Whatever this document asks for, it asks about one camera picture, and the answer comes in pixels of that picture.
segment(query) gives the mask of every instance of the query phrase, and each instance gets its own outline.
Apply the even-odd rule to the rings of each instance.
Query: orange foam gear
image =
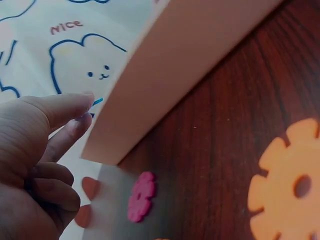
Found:
[[[320,139],[319,124],[305,119],[286,131],[289,146],[277,137],[267,147],[259,166],[266,177],[253,176],[248,208],[258,212],[250,220],[257,240],[310,240],[320,237]],[[298,181],[307,176],[310,189],[296,196]]]

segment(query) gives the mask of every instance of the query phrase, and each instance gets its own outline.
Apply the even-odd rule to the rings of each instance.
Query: brown wooden surface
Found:
[[[320,116],[320,0],[283,4],[122,161],[104,166],[90,240],[253,239],[251,177],[268,144]],[[139,174],[157,176],[142,223],[127,220]]]

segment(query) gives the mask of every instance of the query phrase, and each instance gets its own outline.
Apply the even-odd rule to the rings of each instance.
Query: blue line drawing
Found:
[[[85,46],[85,40],[87,37],[90,37],[90,36],[97,36],[97,37],[100,37],[100,38],[103,38],[105,40],[107,40],[109,43],[111,43],[114,47],[118,48],[119,50],[123,51],[123,52],[127,52],[125,49],[123,49],[122,47],[114,44],[111,40],[109,40],[108,38],[102,36],[102,35],[99,35],[99,34],[96,34],[96,33],[88,33],[86,34],[82,40],[79,42],[79,41],[75,41],[75,40],[71,40],[71,39],[66,39],[66,40],[62,40],[62,41],[59,41],[57,42],[56,44],[54,44],[52,47],[50,47],[49,49],[49,55],[51,57],[51,64],[50,64],[50,72],[51,72],[51,77],[52,77],[52,81],[53,81],[53,85],[54,85],[54,88],[56,90],[56,93],[57,94],[62,94],[62,91],[61,89],[59,88],[59,85],[58,85],[58,82],[57,82],[57,79],[55,77],[55,57],[53,56],[53,50],[55,47],[59,46],[60,44],[63,44],[63,43],[74,43],[74,44],[78,44],[82,47]]]
[[[4,21],[4,20],[7,20],[7,19],[13,19],[13,18],[18,18],[20,16],[22,16],[23,14],[25,14],[35,3],[36,3],[37,0],[33,0],[33,2],[31,3],[30,6],[27,7],[27,9],[25,9],[22,13],[18,14],[18,15],[15,15],[15,16],[7,16],[5,18],[0,18],[0,22],[1,21]]]
[[[11,60],[11,57],[12,57],[12,54],[13,54],[13,52],[14,52],[15,45],[17,44],[17,42],[18,42],[17,40],[13,40],[13,42],[12,42],[11,49],[10,49],[10,55],[9,55],[9,57],[8,57],[8,60],[7,60],[6,63],[5,63],[6,66],[9,64],[9,62],[10,62],[10,60]]]
[[[99,4],[106,4],[110,0],[68,0],[69,2],[75,3],[75,4],[84,4],[90,1],[95,1]]]
[[[13,91],[14,94],[16,95],[16,98],[20,98],[20,93],[18,92],[18,90],[13,87],[13,86],[3,86],[3,84],[1,83],[1,80],[0,80],[0,90],[1,92],[4,92],[4,91]]]
[[[97,104],[101,103],[103,100],[104,100],[103,97],[95,100],[94,103],[93,103],[93,105],[92,105],[92,107],[93,107],[94,105],[97,105]]]
[[[17,42],[18,42],[17,40],[13,40],[12,41],[10,54],[8,56],[8,59],[5,62],[5,66],[7,66],[11,62],[11,58],[12,58],[12,56],[14,54],[14,49],[15,49],[15,46],[16,46]],[[4,53],[5,53],[4,51],[0,52],[0,62],[1,62],[2,58],[3,58]],[[4,86],[2,84],[2,82],[1,82],[1,79],[0,79],[0,91],[1,92],[13,91],[17,99],[21,97],[19,91],[15,87],[13,87],[13,86]]]

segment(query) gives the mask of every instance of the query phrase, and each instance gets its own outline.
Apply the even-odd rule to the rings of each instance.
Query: fingernail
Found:
[[[82,128],[83,124],[85,124],[87,121],[87,115],[92,118],[91,114],[87,112],[83,116],[70,120],[67,123],[67,127],[71,134],[76,133],[77,129]]]
[[[89,97],[89,99],[90,99],[90,104],[88,106],[88,110],[89,110],[92,107],[92,105],[94,104],[95,95],[92,91],[84,91],[82,94]]]

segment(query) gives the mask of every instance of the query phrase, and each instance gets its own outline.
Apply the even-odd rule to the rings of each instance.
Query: finger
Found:
[[[21,97],[20,101],[28,103],[44,113],[50,130],[58,129],[72,119],[83,116],[95,101],[92,92],[66,93],[45,97]]]
[[[62,233],[80,208],[77,192],[60,180],[43,178],[35,178],[31,190],[37,201],[47,203],[45,210]]]
[[[92,122],[90,113],[69,121],[49,141],[40,162],[54,162],[59,159],[81,138]]]
[[[39,162],[29,173],[28,179],[57,179],[69,186],[74,183],[70,170],[54,162]]]

